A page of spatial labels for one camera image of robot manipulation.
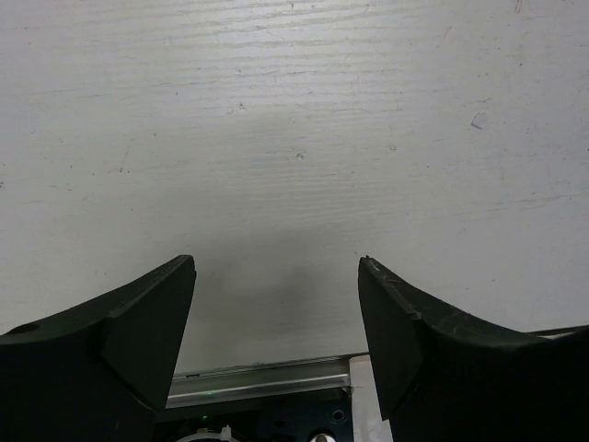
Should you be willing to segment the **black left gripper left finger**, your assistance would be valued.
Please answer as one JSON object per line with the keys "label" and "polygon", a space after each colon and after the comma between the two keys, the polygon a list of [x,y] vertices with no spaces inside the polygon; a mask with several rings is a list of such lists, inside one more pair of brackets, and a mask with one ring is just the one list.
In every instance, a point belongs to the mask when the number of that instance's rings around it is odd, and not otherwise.
{"label": "black left gripper left finger", "polygon": [[4,441],[148,441],[191,309],[194,259],[1,337]]}

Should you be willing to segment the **aluminium table edge rail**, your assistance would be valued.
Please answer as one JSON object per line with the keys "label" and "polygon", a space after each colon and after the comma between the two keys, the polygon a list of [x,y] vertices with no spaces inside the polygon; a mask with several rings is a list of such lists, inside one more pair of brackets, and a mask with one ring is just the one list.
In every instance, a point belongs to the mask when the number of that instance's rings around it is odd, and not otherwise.
{"label": "aluminium table edge rail", "polygon": [[347,388],[350,359],[345,356],[239,366],[173,378],[166,408],[174,410],[300,392]]}

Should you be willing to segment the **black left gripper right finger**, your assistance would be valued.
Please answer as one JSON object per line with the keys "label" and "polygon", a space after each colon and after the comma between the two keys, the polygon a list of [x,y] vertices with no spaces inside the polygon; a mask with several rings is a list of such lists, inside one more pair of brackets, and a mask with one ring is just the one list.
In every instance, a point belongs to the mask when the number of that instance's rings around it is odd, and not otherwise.
{"label": "black left gripper right finger", "polygon": [[371,257],[358,295],[382,418],[397,441],[584,441],[588,330],[515,331]]}

